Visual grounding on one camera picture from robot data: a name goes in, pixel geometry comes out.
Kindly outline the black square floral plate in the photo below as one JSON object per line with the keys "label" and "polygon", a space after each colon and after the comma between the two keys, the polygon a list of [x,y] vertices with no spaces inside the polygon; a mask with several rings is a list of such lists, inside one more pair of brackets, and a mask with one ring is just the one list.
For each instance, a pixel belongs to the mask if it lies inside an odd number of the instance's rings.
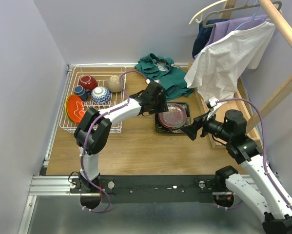
{"label": "black square floral plate", "polygon": [[[186,121],[186,123],[182,127],[191,125],[190,110],[189,110],[188,103],[186,103],[186,102],[173,102],[173,103],[177,103],[177,104],[181,105],[186,110],[186,113],[187,113],[187,121]],[[181,130],[182,127],[178,128],[178,129],[168,129],[168,128],[164,127],[159,122],[158,115],[159,114],[155,114],[155,129],[156,129],[156,131],[158,133],[161,133],[161,134],[184,134],[182,132],[182,130]]]}

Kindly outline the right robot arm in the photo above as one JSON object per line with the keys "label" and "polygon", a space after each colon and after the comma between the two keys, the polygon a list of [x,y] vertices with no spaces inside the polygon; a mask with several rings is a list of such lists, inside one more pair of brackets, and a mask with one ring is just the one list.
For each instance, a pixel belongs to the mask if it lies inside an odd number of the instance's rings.
{"label": "right robot arm", "polygon": [[196,139],[201,129],[202,137],[210,134],[226,142],[228,154],[248,172],[257,189],[248,185],[232,166],[216,171],[214,186],[240,197],[258,216],[265,233],[292,234],[292,197],[263,161],[259,146],[246,135],[246,124],[240,111],[228,110],[223,122],[205,114],[181,129],[191,140]]}

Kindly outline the orange round plate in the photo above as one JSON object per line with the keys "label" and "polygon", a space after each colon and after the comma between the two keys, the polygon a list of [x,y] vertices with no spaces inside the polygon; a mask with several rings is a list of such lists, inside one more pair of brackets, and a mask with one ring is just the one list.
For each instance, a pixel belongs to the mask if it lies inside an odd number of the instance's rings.
{"label": "orange round plate", "polygon": [[68,118],[74,123],[80,123],[85,114],[84,102],[77,95],[69,95],[67,99]]}

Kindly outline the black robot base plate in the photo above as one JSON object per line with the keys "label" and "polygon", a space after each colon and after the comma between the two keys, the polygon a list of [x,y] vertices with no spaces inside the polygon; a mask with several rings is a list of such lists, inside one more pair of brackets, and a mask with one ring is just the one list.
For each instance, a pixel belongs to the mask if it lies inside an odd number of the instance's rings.
{"label": "black robot base plate", "polygon": [[214,175],[100,175],[89,183],[83,176],[71,180],[70,192],[81,204],[217,203],[232,206],[232,192],[216,185]]}

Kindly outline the clear glass plate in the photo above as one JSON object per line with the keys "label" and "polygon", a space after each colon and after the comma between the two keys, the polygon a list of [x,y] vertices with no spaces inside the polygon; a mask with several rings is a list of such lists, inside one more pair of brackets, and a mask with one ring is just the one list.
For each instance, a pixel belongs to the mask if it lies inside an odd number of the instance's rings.
{"label": "clear glass plate", "polygon": [[178,115],[178,116],[184,116],[187,118],[187,113],[184,107],[177,103],[168,103],[168,111],[164,113],[159,113],[159,115]]}

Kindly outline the red floral round plate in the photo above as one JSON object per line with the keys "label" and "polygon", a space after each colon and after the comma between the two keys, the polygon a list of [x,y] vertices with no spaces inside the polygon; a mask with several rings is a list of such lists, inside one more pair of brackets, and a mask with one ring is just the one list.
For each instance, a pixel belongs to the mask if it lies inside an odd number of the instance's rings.
{"label": "red floral round plate", "polygon": [[159,115],[158,119],[168,129],[178,129],[187,121],[186,117],[178,115]]}

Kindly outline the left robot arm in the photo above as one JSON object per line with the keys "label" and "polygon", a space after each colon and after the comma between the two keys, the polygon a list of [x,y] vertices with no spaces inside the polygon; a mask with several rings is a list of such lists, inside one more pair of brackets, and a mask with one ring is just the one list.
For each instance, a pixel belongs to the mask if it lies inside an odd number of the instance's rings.
{"label": "left robot arm", "polygon": [[88,193],[99,188],[98,158],[105,147],[113,126],[145,112],[157,114],[168,111],[166,90],[155,81],[148,81],[145,90],[130,95],[120,104],[98,111],[90,108],[74,132],[80,150],[81,187]]}

